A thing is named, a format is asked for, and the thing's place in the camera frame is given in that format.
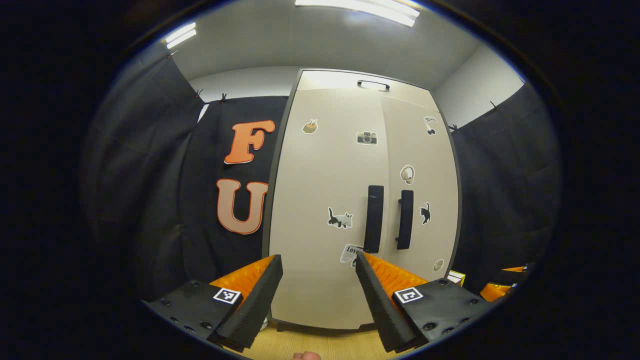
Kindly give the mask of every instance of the wooden floor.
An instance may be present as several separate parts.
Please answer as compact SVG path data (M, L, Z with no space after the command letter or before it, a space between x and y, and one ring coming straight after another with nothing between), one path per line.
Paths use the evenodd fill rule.
M318 353L322 360L386 360L404 354L387 353L377 330L331 332L284 327L278 332L273 323L258 333L251 348L236 353L256 360L291 360L294 353L305 351Z

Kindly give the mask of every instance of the ceiling light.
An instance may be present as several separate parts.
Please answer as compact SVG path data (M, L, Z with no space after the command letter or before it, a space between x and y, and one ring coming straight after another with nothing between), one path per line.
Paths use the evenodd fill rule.
M196 35L196 29L193 29L191 31L189 31L188 33L180 36L179 38L175 39L174 41L170 42L169 44L166 45L167 49L171 49L172 47L178 45L179 43L187 40L190 37L193 37Z
M174 31L173 33L170 33L167 37L166 37L166 42L167 44L174 41L175 39L177 39L179 36L187 33L187 31L191 30L191 29L195 29L196 27L196 23L192 22L189 25L185 25L181 28L179 28L178 30Z
M393 0L296 0L296 6L329 6L370 13L412 27L420 12Z

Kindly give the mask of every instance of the screw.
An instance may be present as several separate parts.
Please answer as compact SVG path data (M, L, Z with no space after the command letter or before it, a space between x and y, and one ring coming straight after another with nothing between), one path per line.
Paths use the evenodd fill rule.
M435 322L428 322L428 323L427 323L427 324L425 324L422 328L423 328L424 330L426 330L426 331L429 331L429 330L433 330L433 329L435 329L437 326L438 326L438 324L437 324L437 323L435 323Z

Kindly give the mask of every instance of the white cabinet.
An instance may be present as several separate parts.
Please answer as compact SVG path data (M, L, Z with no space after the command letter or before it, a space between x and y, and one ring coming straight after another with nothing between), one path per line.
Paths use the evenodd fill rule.
M369 234L375 229L380 239L377 256L427 280L446 276L458 230L458 176L449 132L427 90L356 72L301 70L282 124L265 218L264 252L281 254L284 269L274 319L331 329L372 322L345 261L350 253L343 253L365 245L369 203L378 209L369 219ZM383 191L371 195L370 185ZM403 190L413 195L403 219L411 235L408 248L398 249Z

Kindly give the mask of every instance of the white ceiling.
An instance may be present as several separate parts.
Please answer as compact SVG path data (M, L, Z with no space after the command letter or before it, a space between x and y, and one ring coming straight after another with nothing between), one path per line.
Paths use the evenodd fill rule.
M237 0L196 19L175 47L187 80L250 67L301 66L370 72L434 89L479 46L471 34L416 7L412 28L294 0Z

